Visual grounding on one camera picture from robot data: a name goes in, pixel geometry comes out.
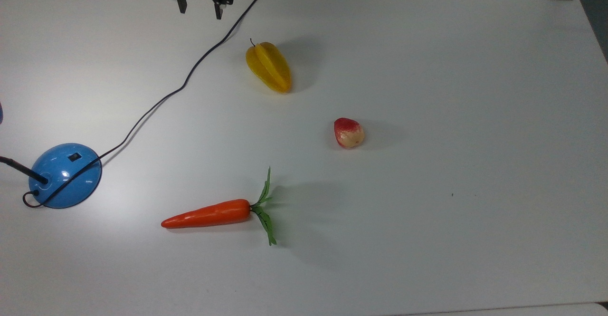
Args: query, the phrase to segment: carrot leaves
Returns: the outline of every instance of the carrot leaves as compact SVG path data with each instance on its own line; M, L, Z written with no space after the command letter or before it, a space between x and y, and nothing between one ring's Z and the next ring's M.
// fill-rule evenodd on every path
M260 222L262 223L262 227L268 234L268 245L276 245L276 240L272 235L272 222L270 221L270 216L262 209L261 205L267 201L270 201L272 197L268 196L268 192L270 191L270 167L268 168L268 176L266 178L266 182L264 182L264 189L260 195L260 199L254 205L251 206L251 211L256 213Z

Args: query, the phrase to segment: blue object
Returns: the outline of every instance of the blue object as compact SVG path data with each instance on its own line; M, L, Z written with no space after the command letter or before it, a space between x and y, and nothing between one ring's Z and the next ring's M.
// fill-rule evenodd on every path
M97 154L93 150L75 143L57 145L44 152L36 160L32 170L47 178L48 183L41 184L33 178L29 180L30 190L38 191L38 196L34 196L36 201L44 203L63 182L95 159L97 159ZM96 162L74 178L45 206L59 209L79 204L95 191L101 177L102 164Z

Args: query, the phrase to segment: yellow star fruit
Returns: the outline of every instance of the yellow star fruit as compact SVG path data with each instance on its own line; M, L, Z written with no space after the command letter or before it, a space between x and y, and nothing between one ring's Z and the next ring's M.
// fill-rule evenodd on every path
M279 93L287 93L291 89L291 71L287 61L272 43L264 42L250 47L245 59L249 69L268 88Z

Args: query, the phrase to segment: table surface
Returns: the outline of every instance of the table surface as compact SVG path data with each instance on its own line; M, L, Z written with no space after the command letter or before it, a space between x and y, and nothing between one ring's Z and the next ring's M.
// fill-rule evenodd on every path
M252 0L0 0L0 153L103 153ZM270 41L279 95L246 66ZM338 117L367 139L341 149ZM376 316L608 295L608 65L579 0L259 0L89 199L31 210L0 176L13 315ZM257 220L169 231L255 200Z

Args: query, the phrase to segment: strawberry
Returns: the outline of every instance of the strawberry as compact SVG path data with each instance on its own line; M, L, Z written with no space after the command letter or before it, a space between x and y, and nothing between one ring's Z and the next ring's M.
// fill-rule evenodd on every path
M334 134L337 142L345 149L359 145L365 138L361 124L346 117L334 121Z

